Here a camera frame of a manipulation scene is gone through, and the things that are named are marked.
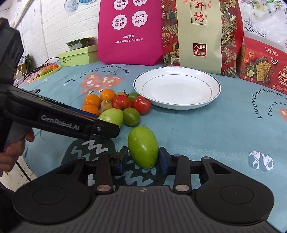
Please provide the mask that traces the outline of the person's left hand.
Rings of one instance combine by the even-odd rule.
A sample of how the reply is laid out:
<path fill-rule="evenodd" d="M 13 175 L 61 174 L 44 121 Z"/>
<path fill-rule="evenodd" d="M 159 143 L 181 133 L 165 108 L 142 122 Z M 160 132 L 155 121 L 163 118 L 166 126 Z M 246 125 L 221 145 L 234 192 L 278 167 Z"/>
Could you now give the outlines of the person's left hand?
<path fill-rule="evenodd" d="M 31 129 L 25 138 L 13 143 L 6 148 L 5 152 L 0 154 L 0 170 L 1 171 L 11 171 L 16 164 L 19 156 L 21 156 L 25 149 L 25 142 L 33 142 L 35 140 L 35 134 L 33 129 Z"/>

